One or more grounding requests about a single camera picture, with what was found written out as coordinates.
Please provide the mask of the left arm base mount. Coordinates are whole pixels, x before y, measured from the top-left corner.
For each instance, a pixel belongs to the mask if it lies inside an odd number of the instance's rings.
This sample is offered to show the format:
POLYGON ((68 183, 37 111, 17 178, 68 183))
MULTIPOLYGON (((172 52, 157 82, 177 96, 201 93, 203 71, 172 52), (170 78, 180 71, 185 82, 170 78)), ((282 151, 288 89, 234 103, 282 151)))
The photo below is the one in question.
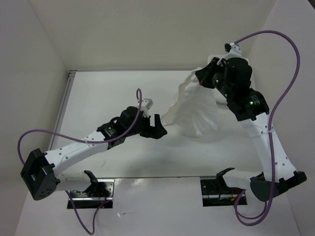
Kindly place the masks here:
POLYGON ((85 170, 74 180, 68 192, 72 199, 68 200, 67 209, 112 208, 115 180, 96 177, 91 171, 85 170))

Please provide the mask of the white pleated skirt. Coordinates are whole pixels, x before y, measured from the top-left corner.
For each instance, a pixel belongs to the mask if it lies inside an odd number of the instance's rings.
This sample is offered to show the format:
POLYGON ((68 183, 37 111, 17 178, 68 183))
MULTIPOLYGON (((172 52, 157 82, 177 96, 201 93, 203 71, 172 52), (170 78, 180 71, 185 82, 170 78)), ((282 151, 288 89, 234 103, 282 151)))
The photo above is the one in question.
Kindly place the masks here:
POLYGON ((183 135, 199 138, 219 128, 218 106, 214 92, 200 85, 196 72, 192 70, 179 84, 175 102, 161 116, 164 126, 177 125, 183 135))

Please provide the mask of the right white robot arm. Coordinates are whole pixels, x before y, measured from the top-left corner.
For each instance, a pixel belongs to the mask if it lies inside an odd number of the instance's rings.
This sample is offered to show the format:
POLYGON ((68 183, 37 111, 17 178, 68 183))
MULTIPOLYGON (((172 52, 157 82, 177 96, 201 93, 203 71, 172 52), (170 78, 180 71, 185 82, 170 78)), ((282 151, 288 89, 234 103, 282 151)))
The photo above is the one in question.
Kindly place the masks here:
POLYGON ((261 202, 277 197, 306 181, 285 153, 273 126, 268 125, 269 107, 264 96, 251 88, 252 67, 243 58, 214 57, 195 75, 201 86, 216 89, 229 110, 248 133, 263 171, 244 172, 227 168, 216 175, 216 188, 227 193, 232 188, 250 189, 261 202))

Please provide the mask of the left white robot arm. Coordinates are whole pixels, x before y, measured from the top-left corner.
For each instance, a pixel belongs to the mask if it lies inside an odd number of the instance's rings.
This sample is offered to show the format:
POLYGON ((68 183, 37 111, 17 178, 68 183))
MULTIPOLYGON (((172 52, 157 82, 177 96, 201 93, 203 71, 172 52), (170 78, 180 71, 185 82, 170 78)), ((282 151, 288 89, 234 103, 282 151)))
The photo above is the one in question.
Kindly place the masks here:
POLYGON ((139 135, 144 138, 160 139, 167 134, 160 116, 154 115, 154 126, 144 108, 127 107, 118 117, 112 118, 84 139, 65 147, 42 152, 31 151, 21 171, 32 198, 39 201, 55 191, 80 191, 86 196, 105 191, 105 185, 89 171, 64 176, 71 166, 101 152, 122 144, 127 137, 139 135))

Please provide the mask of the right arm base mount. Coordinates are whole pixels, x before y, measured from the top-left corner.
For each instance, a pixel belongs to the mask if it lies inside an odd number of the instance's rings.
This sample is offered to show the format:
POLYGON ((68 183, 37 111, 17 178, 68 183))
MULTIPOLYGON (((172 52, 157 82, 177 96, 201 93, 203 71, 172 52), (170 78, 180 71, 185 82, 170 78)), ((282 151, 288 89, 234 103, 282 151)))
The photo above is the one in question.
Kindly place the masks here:
POLYGON ((223 176, 234 168, 227 168, 215 176, 200 177, 202 203, 204 207, 232 206, 243 191, 237 187, 228 187, 223 176))

